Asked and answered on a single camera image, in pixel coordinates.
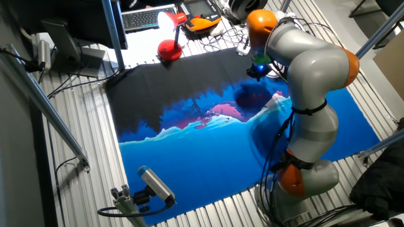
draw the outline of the keyboard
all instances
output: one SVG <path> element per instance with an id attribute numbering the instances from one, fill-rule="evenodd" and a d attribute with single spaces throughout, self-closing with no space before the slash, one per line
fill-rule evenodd
<path id="1" fill-rule="evenodd" d="M 158 27 L 157 14 L 161 11 L 176 14 L 174 4 L 122 13 L 125 32 Z"/>

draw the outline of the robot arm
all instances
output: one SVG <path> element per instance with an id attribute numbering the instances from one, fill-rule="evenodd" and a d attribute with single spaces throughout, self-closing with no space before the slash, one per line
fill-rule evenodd
<path id="1" fill-rule="evenodd" d="M 275 14 L 264 9 L 253 11 L 247 18 L 253 64 L 270 63 L 264 57 L 266 47 L 272 59 L 288 67 L 295 121 L 285 154 L 293 157 L 295 164 L 278 171 L 280 190 L 276 197 L 295 204 L 338 183 L 334 164 L 320 160 L 334 143 L 338 130 L 338 117 L 325 96 L 356 78 L 359 60 L 351 52 L 296 28 L 293 21 L 274 29 L 277 23 Z"/>

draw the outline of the lamp shade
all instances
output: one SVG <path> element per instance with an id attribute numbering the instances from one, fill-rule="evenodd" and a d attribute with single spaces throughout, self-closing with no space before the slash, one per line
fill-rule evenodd
<path id="1" fill-rule="evenodd" d="M 173 15 L 168 12 L 159 12 L 157 16 L 158 26 L 164 30 L 174 31 L 178 25 L 182 25 L 187 21 L 185 13 Z"/>

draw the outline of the gray metal bar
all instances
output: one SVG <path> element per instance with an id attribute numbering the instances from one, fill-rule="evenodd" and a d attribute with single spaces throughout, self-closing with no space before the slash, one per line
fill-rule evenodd
<path id="1" fill-rule="evenodd" d="M 118 32 L 116 30 L 116 24 L 114 19 L 114 13 L 112 12 L 112 5 L 110 0 L 101 0 L 104 8 L 105 17 L 107 18 L 107 24 L 109 34 L 112 39 L 112 45 L 114 46 L 116 59 L 118 60 L 119 72 L 125 70 L 124 59 L 122 57 L 121 44 L 119 43 Z"/>
<path id="2" fill-rule="evenodd" d="M 11 44 L 7 46 L 7 49 L 18 55 L 17 51 Z M 36 106 L 40 109 L 40 111 L 45 115 L 48 121 L 53 125 L 55 130 L 62 137 L 64 142 L 78 157 L 78 159 L 84 166 L 84 170 L 90 170 L 88 158 L 83 153 L 77 140 L 74 138 L 66 124 L 64 124 L 62 118 L 59 116 L 59 114 L 45 95 L 44 91 L 42 91 L 41 87 L 37 83 L 37 80 L 30 73 L 27 73 L 25 71 L 24 64 L 19 59 L 6 54 L 0 54 L 0 60 L 3 61 L 6 66 L 9 66 L 8 69 L 10 69 L 13 74 L 13 77 L 11 79 L 16 79 L 19 82 L 24 91 L 33 100 Z"/>
<path id="3" fill-rule="evenodd" d="M 396 9 L 390 18 L 377 30 L 377 32 L 358 50 L 356 56 L 361 59 L 376 42 L 404 15 L 404 2 Z"/>
<path id="4" fill-rule="evenodd" d="M 395 134 L 391 135 L 390 137 L 387 137 L 386 139 L 383 139 L 382 141 L 380 141 L 373 147 L 367 148 L 366 150 L 361 151 L 358 154 L 358 158 L 359 159 L 366 158 L 369 155 L 380 151 L 381 149 L 385 148 L 386 146 L 389 146 L 389 145 L 399 141 L 400 139 L 404 139 L 404 129 L 396 132 Z"/>
<path id="5" fill-rule="evenodd" d="M 289 4 L 292 0 L 283 0 L 282 5 L 280 5 L 280 11 L 286 13 L 286 10 L 289 8 Z"/>

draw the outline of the metal grating floor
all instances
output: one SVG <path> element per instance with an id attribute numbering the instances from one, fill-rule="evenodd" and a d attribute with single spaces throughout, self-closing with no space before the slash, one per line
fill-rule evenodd
<path id="1" fill-rule="evenodd" d="M 266 9 L 275 11 L 280 5 L 280 0 L 269 1 Z M 305 18 L 309 23 L 322 23 L 329 26 L 324 15 L 312 0 L 294 0 L 290 4 L 289 11 L 295 12 L 297 17 Z M 227 29 L 231 28 L 226 20 L 221 23 Z M 317 37 L 337 44 L 336 38 L 329 31 L 318 26 L 314 26 L 313 30 Z M 239 41 L 236 37 L 232 39 L 235 43 Z M 217 47 L 220 49 L 234 46 L 233 43 L 225 41 L 217 43 Z M 92 45 L 91 48 L 105 50 L 105 47 L 101 45 Z M 150 47 L 150 52 L 155 51 L 156 47 Z M 206 51 L 198 40 L 190 40 L 188 46 L 183 49 L 182 57 L 204 52 Z M 145 59 L 141 54 L 134 57 L 138 64 L 159 62 L 156 57 Z M 112 64 L 106 54 L 99 78 L 111 74 Z M 45 93 L 49 94 L 66 79 L 68 76 L 61 74 L 45 76 L 41 86 Z M 94 80 L 93 78 L 73 76 L 69 79 L 68 84 L 75 85 Z M 366 82 L 366 78 L 359 75 L 348 90 L 378 137 L 383 139 L 391 135 L 395 130 L 395 125 L 388 117 L 389 114 L 383 107 L 384 103 L 373 92 L 374 89 Z M 126 219 L 105 218 L 97 215 L 97 209 L 113 206 L 110 189 L 120 188 L 122 184 L 127 183 L 103 84 L 91 83 L 77 86 L 72 90 L 65 90 L 51 99 L 51 102 L 85 150 L 91 166 L 91 171 L 85 173 L 81 171 L 78 162 L 73 160 L 62 166 L 58 172 L 62 211 L 57 198 L 55 175 L 51 173 L 59 226 L 64 226 L 62 213 L 66 226 L 131 226 Z M 54 160 L 49 164 L 50 168 L 54 169 L 63 161 L 73 158 L 74 154 L 53 127 L 48 127 L 45 117 L 44 122 L 49 159 Z M 371 163 L 376 160 L 379 153 L 371 156 Z M 365 171 L 365 167 L 356 157 L 348 157 L 335 164 L 340 172 L 340 183 L 329 192 L 305 201 L 310 207 L 309 218 L 316 217 L 335 207 L 350 204 L 348 195 Z M 249 189 L 154 226 L 264 226 L 264 223 L 256 211 L 254 191 Z"/>

